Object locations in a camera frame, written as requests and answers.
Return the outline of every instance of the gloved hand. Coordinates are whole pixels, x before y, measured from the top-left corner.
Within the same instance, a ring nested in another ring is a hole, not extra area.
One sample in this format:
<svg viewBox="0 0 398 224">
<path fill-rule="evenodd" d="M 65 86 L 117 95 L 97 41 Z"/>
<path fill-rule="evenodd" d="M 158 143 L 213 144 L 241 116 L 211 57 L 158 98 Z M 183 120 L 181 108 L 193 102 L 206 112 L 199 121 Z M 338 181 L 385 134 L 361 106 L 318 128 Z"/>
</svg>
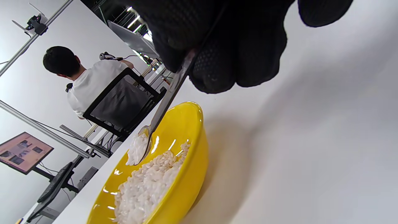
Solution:
<svg viewBox="0 0 398 224">
<path fill-rule="evenodd" d="M 147 23 L 167 69 L 176 72 L 185 54 L 200 45 L 225 0 L 119 0 Z M 278 74 L 286 47 L 283 27 L 295 0 L 229 1 L 199 53 L 189 78 L 200 91 L 219 93 L 235 83 L 256 86 Z M 320 27 L 339 20 L 353 0 L 298 0 L 301 20 Z M 261 70 L 255 65 L 261 62 Z"/>
</svg>

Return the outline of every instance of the cooked rice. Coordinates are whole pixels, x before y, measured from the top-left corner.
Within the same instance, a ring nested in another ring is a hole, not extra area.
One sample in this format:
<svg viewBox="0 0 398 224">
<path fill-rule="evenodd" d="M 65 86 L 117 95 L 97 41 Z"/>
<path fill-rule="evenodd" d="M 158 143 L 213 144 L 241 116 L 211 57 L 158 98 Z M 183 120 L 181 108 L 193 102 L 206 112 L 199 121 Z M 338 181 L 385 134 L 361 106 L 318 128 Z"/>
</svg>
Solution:
<svg viewBox="0 0 398 224">
<path fill-rule="evenodd" d="M 135 136 L 128 151 L 128 162 L 133 165 L 144 154 L 148 137 Z M 149 163 L 131 173 L 131 177 L 119 186 L 115 196 L 114 222 L 118 224 L 142 224 L 163 199 L 185 160 L 190 145 L 181 145 L 181 152 L 175 156 L 170 150 L 158 155 Z"/>
</svg>

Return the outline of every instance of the keyboard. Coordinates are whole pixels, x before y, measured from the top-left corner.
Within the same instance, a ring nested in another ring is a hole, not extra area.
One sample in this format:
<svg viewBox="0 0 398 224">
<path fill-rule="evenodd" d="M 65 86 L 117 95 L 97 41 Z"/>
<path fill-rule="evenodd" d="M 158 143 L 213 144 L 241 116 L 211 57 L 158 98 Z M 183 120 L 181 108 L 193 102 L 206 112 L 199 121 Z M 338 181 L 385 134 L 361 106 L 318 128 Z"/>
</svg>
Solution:
<svg viewBox="0 0 398 224">
<path fill-rule="evenodd" d="M 54 190 L 60 184 L 62 178 L 66 175 L 67 171 L 70 169 L 72 165 L 73 163 L 69 162 L 58 172 L 58 174 L 54 177 L 54 179 L 44 190 L 43 194 L 40 195 L 39 199 L 37 200 L 38 203 L 42 203 L 43 201 L 45 201 L 54 192 Z"/>
</svg>

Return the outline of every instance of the metal spoon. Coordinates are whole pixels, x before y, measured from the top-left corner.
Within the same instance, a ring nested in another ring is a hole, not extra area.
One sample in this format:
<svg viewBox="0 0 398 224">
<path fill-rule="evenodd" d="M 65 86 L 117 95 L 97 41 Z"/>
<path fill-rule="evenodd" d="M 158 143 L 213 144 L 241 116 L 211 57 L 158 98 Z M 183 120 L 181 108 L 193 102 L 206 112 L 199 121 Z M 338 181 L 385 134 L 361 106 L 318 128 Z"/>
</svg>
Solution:
<svg viewBox="0 0 398 224">
<path fill-rule="evenodd" d="M 227 8 L 227 6 L 228 6 L 228 1 L 224 4 L 223 8 L 221 9 L 220 13 L 218 14 L 213 26 L 210 28 L 209 32 L 207 33 L 206 37 L 204 38 L 202 45 L 199 49 L 201 49 L 205 45 L 206 41 L 208 40 L 210 34 L 213 32 L 214 28 L 216 27 L 218 21 L 220 20 L 220 18 L 222 16 L 222 14 L 224 13 L 225 9 Z M 185 57 L 182 65 L 181 65 L 180 70 L 176 73 L 174 80 L 171 83 L 170 89 L 164 95 L 163 100 L 159 104 L 159 107 L 156 110 L 156 113 L 153 116 L 150 125 L 149 126 L 145 125 L 138 132 L 138 135 L 146 134 L 146 136 L 148 136 L 148 144 L 146 146 L 144 156 L 141 158 L 141 160 L 137 164 L 134 164 L 134 166 L 140 164 L 148 156 L 150 149 L 152 148 L 152 134 L 155 132 L 156 128 L 159 126 L 160 121 L 166 114 L 167 109 L 170 107 L 173 99 L 177 95 L 177 92 L 181 88 L 182 83 L 187 78 L 188 71 L 193 67 L 193 64 L 197 58 L 198 52 L 199 52 L 199 50 L 193 49 L 187 54 L 187 56 Z"/>
</svg>

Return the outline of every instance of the chair backrest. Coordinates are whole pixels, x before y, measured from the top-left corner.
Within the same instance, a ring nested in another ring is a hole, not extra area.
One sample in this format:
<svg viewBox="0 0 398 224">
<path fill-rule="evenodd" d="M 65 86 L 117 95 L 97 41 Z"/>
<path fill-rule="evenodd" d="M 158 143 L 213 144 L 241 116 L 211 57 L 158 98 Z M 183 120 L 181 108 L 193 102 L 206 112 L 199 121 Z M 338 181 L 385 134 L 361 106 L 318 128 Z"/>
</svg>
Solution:
<svg viewBox="0 0 398 224">
<path fill-rule="evenodd" d="M 126 138 L 164 96 L 130 68 L 123 70 L 91 103 L 83 117 Z"/>
</svg>

